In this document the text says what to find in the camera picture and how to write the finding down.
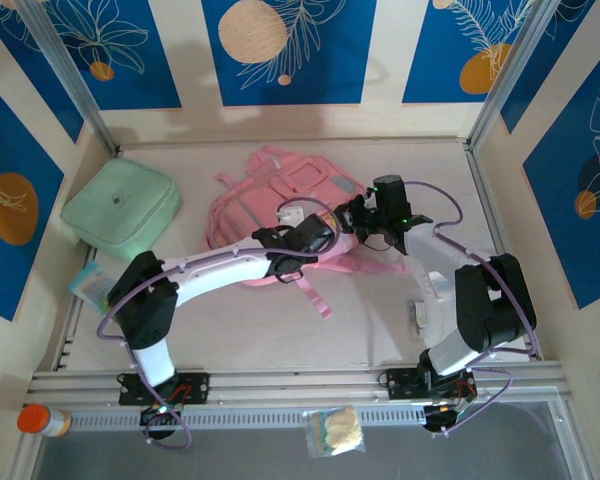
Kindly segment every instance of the purple cable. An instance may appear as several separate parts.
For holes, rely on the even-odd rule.
[[[519,353],[519,354],[523,354],[523,355],[535,355],[536,352],[538,351],[538,339],[536,338],[536,334],[533,331],[533,328],[531,328],[531,323],[529,322],[529,319],[527,318],[526,314],[524,313],[524,310],[522,310],[520,303],[518,303],[518,300],[515,298],[515,296],[513,295],[513,292],[511,291],[509,286],[506,284],[504,279],[482,257],[476,255],[473,252],[470,252],[466,247],[464,247],[460,243],[456,242],[455,240],[453,240],[439,232],[440,227],[450,227],[450,226],[458,225],[464,219],[464,212],[462,211],[462,207],[460,207],[460,204],[458,203],[458,201],[455,198],[453,198],[451,196],[451,194],[449,194],[448,192],[446,192],[443,189],[441,189],[440,187],[437,187],[430,183],[419,182],[419,181],[408,181],[408,182],[404,182],[404,183],[405,183],[405,185],[419,185],[422,187],[430,188],[430,189],[435,190],[436,192],[444,195],[449,201],[451,201],[453,206],[456,208],[456,211],[458,212],[458,218],[453,221],[440,222],[440,223],[437,223],[436,225],[434,225],[434,227],[433,227],[434,235],[436,237],[438,237],[440,240],[446,242],[447,244],[449,244],[452,247],[456,248],[457,250],[461,251],[462,253],[467,255],[469,258],[479,262],[493,276],[493,278],[496,280],[498,285],[500,285],[500,288],[502,289],[504,294],[507,296],[507,298],[513,305],[513,308],[515,309],[516,313],[520,317],[520,321],[522,322],[522,325],[524,326],[524,328],[527,332],[527,335],[529,336],[529,340],[531,341],[531,348],[529,350],[522,350],[519,348],[509,348],[509,347],[496,347],[496,348],[493,348],[492,350],[487,350],[485,352],[482,352],[476,358],[471,360],[467,364],[467,367],[472,367],[473,365],[484,360],[486,357],[488,357],[492,353],[496,353],[496,352]],[[490,399],[488,399],[478,409],[476,409],[474,412],[472,412],[467,418],[456,423],[452,427],[446,429],[444,432],[445,435],[448,435],[449,433],[453,432],[454,430],[456,430],[457,428],[459,428],[460,426],[464,425],[466,422],[468,422],[469,420],[474,418],[476,415],[482,413],[484,410],[486,410],[489,407],[489,405],[491,405],[493,402],[495,402],[498,399],[498,397],[500,397],[504,392],[506,392],[507,389],[509,387],[511,387],[511,385],[513,384],[513,375],[511,375],[509,372],[506,372],[504,370],[495,370],[495,369],[480,368],[480,367],[473,368],[473,370],[484,372],[484,373],[499,373],[499,374],[507,376],[508,380],[507,380],[506,385],[504,387],[502,387],[502,389],[498,393],[496,393]]]
[[[327,213],[329,213],[329,215],[333,218],[333,220],[335,222],[335,226],[336,226],[335,235],[331,239],[331,241],[326,245],[326,247],[324,249],[320,250],[319,252],[317,252],[317,254],[323,254],[323,253],[326,253],[329,250],[333,249],[336,246],[336,244],[338,243],[338,240],[340,238],[340,230],[341,230],[340,222],[338,221],[338,218],[336,217],[333,210],[326,203],[323,203],[320,200],[317,200],[315,198],[297,197],[297,198],[292,198],[292,199],[286,200],[285,202],[281,203],[278,206],[277,211],[280,211],[280,209],[282,207],[284,207],[285,205],[288,205],[289,203],[296,202],[296,201],[313,202],[313,203],[321,206],[322,208],[324,208],[327,211]],[[185,449],[189,448],[191,446],[191,444],[193,443],[193,437],[191,435],[191,430],[189,429],[189,427],[187,426],[185,421],[182,419],[182,417],[178,414],[178,412],[176,412],[175,409],[171,405],[169,405],[169,403],[167,403],[167,401],[164,398],[162,398],[160,396],[160,394],[151,386],[151,384],[147,380],[147,377],[146,377],[144,371],[142,370],[142,366],[138,362],[137,357],[133,353],[133,350],[129,347],[129,344],[127,343],[124,336],[108,335],[108,334],[104,333],[104,330],[111,324],[116,313],[118,313],[122,309],[122,307],[124,307],[133,297],[138,295],[145,288],[153,285],[154,283],[156,283],[164,278],[168,278],[169,276],[171,276],[173,274],[181,273],[185,270],[189,270],[194,267],[201,267],[201,266],[203,267],[206,264],[211,264],[212,262],[215,262],[217,260],[222,260],[225,258],[241,257],[244,255],[251,255],[251,254],[254,254],[254,255],[262,254],[262,253],[280,253],[280,254],[284,254],[284,255],[291,255],[294,257],[315,257],[317,255],[316,253],[296,252],[294,250],[287,250],[285,248],[245,248],[243,250],[237,250],[235,252],[234,251],[221,252],[221,253],[217,253],[215,255],[211,255],[209,257],[191,260],[190,262],[187,262],[183,267],[178,265],[176,267],[170,268],[169,270],[167,270],[165,272],[154,275],[150,279],[142,282],[140,285],[138,285],[137,287],[132,289],[130,292],[128,292],[125,296],[123,296],[115,305],[113,305],[111,307],[111,309],[107,312],[107,314],[104,316],[104,318],[102,319],[100,324],[98,325],[98,328],[96,330],[96,334],[97,334],[98,338],[100,338],[101,340],[116,340],[118,342],[123,342],[124,347],[126,348],[127,353],[129,354],[129,357],[131,358],[132,365],[135,367],[135,370],[138,373],[138,377],[140,378],[140,381],[143,383],[143,385],[145,386],[147,391],[149,393],[151,393],[153,398],[155,398],[155,400],[162,407],[166,408],[167,412],[182,427],[182,429],[184,430],[184,432],[187,436],[187,440],[183,445],[167,445],[167,444],[160,443],[160,442],[153,442],[151,440],[151,438],[149,437],[149,427],[151,426],[151,422],[149,422],[149,424],[145,427],[143,433],[144,433],[144,436],[147,438],[147,440],[150,441],[152,444],[157,445],[161,448],[165,448],[167,450],[185,450]]]

